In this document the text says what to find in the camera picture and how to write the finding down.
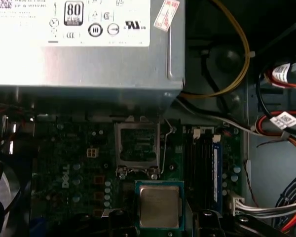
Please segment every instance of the power connector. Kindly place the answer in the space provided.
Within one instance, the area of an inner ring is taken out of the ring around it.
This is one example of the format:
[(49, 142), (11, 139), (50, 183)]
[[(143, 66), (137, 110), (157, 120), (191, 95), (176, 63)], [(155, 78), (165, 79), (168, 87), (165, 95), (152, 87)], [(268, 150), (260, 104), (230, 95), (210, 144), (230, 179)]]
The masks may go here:
[(245, 203), (245, 199), (243, 197), (237, 195), (235, 192), (230, 192), (228, 194), (228, 199), (227, 200), (228, 200), (227, 205), (228, 205), (229, 212), (233, 216), (235, 216), (237, 214), (236, 202), (239, 201), (241, 203)]

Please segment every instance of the green circuit board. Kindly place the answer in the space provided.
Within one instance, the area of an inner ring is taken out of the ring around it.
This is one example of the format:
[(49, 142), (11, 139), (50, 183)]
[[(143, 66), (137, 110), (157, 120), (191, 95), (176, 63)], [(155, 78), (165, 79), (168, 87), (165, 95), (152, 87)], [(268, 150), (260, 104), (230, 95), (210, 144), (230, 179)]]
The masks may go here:
[(237, 128), (228, 127), (230, 135), (222, 137), (223, 190), (242, 194), (241, 133)]
[[(160, 180), (180, 181), (184, 177), (184, 135), (178, 120), (170, 121), (176, 132), (167, 138), (169, 125), (160, 127), (160, 163), (166, 158)], [(78, 213), (100, 217), (104, 209), (130, 205), (135, 180), (148, 180), (144, 173), (129, 173), (124, 180), (116, 176), (114, 123), (38, 122), (35, 130), (40, 138), (39, 155), (34, 160), (31, 218), (45, 217), (48, 226), (60, 223)], [(151, 161), (155, 153), (153, 129), (122, 129), (126, 161)], [(227, 174), (225, 189), (241, 191), (239, 181), (230, 177), (235, 165), (241, 165), (240, 134), (222, 136), (223, 172)], [(166, 230), (142, 230), (140, 236), (166, 237)], [(180, 231), (171, 231), (180, 237)]]

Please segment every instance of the power supply unit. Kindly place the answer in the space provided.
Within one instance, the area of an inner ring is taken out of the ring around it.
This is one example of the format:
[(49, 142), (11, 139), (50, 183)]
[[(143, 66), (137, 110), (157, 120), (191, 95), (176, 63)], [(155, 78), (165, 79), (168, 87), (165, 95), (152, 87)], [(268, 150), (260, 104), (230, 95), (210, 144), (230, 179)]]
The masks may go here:
[(179, 2), (164, 31), (154, 26), (163, 0), (0, 1), (0, 103), (46, 113), (161, 113), (185, 80)]

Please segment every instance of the red warning sticker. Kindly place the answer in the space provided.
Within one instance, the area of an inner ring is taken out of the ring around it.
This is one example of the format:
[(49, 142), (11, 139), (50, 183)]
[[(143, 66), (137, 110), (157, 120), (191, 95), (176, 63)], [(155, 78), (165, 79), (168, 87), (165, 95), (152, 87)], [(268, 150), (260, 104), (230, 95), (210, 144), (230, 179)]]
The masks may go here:
[(164, 0), (158, 16), (153, 24), (158, 29), (168, 31), (180, 2), (178, 0)]

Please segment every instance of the yellow wire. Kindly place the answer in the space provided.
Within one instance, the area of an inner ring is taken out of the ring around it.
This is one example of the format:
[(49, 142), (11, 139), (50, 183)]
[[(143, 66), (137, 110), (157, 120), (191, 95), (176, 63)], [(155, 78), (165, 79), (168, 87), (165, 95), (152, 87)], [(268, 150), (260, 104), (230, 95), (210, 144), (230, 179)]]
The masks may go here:
[(187, 94), (184, 92), (180, 93), (181, 97), (184, 98), (208, 98), (208, 97), (213, 97), (213, 96), (218, 96), (218, 95), (222, 95), (225, 93), (228, 93), (230, 91), (232, 91), (233, 89), (235, 89), (238, 85), (240, 85), (240, 83), (242, 82), (243, 78), (245, 77), (247, 70), (249, 68), (249, 63), (250, 63), (250, 49), (249, 49), (249, 43), (248, 40), (246, 38), (245, 33), (243, 32), (241, 26), (239, 25), (239, 23), (237, 22), (237, 20), (234, 18), (234, 16), (231, 14), (231, 12), (219, 1), (219, 0), (211, 0), (213, 3), (215, 3), (217, 5), (217, 7), (219, 7), (222, 12), (226, 15), (226, 17), (228, 18), (228, 20), (231, 22), (231, 24), (233, 25), (233, 27), (235, 28), (236, 32), (238, 33), (244, 50), (245, 50), (245, 62), (244, 65), (242, 67), (241, 72), (239, 73), (239, 75), (237, 76), (237, 78), (235, 79), (235, 81), (233, 81), (229, 86), (227, 86), (225, 89), (213, 93), (213, 94), (208, 94), (208, 95), (201, 95), (201, 94)]

